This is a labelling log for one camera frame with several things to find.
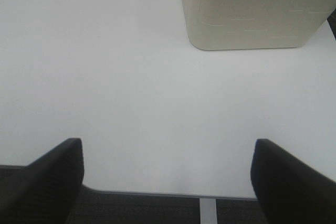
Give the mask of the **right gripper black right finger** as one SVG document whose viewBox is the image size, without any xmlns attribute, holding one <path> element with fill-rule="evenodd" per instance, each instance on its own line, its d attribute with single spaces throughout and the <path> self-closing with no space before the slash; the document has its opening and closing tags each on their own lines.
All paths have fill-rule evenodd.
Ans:
<svg viewBox="0 0 336 224">
<path fill-rule="evenodd" d="M 274 142 L 256 141 L 250 178 L 268 223 L 335 223 L 335 182 Z"/>
</svg>

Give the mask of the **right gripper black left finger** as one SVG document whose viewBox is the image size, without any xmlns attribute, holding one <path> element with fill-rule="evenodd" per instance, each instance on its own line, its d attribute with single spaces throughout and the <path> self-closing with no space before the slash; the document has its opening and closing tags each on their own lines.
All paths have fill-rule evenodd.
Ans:
<svg viewBox="0 0 336 224">
<path fill-rule="evenodd" d="M 1 179 L 1 223 L 65 223 L 83 176 L 82 141 L 69 138 Z"/>
</svg>

